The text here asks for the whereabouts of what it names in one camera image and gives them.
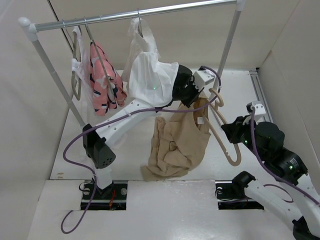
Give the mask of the beige wooden hanger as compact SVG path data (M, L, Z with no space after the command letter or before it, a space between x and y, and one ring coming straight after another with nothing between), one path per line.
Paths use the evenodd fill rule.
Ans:
M211 131L211 133L215 137L215 139L216 139L217 143L219 144L219 147L221 148L228 163L233 167L237 167L241 164L241 161L242 161L242 155L241 155L239 145L232 143L232 145L234 147L235 154L236 154L236 159L233 160L228 152L227 147L224 144L224 141L221 138L222 134L225 134L225 132L222 129L222 125L227 124L225 117L219 111L219 108L222 108L224 106L223 97L214 88L209 88L208 91L210 93L210 96L207 98L208 103L209 103L208 109L211 110L217 124L219 125L219 130L217 130L213 126L213 124L209 120L209 117L205 117L205 119L204 119L205 123L208 125L209 130Z

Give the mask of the beige t shirt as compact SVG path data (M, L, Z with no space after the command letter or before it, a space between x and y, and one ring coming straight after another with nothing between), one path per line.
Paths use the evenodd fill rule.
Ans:
M208 116L207 107L155 118L148 165L141 167L144 181L183 177L200 165L211 137L208 125L198 123L202 116Z

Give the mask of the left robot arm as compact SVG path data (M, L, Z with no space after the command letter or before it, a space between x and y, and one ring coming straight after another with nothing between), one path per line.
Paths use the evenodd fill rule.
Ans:
M112 147L128 130L166 109L174 101L179 101L189 108L199 98L205 86L215 78L215 75L210 74L203 66L192 72L189 68L179 65L167 102L153 103L150 99L135 96L125 108L100 125L87 124L82 129L85 133L82 142L86 155L94 164L95 194L103 199L111 194L114 181L109 166L116 159Z

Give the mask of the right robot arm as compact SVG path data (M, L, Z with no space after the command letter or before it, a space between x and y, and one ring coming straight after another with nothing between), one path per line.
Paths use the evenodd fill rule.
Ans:
M294 205L269 191L247 171L232 180L216 183L217 198L233 207L236 202L251 199L282 220L296 240L318 240L320 196L301 158L284 147L285 134L274 123L256 123L251 115L239 116L221 128L229 142L242 143L256 156L262 168L290 195Z

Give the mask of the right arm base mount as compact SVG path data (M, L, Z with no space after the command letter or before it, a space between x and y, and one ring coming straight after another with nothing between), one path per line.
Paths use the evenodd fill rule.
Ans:
M256 178L242 171L232 180L215 181L215 197L219 210L264 210L257 201L245 195L245 187Z

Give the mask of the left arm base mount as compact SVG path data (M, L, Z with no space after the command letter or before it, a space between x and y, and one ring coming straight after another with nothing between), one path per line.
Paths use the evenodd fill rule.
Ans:
M116 180L106 190L97 188L94 192L94 182L85 181L78 187L81 191L80 209L85 210L91 196L93 199L89 211L125 211L127 208L128 181Z

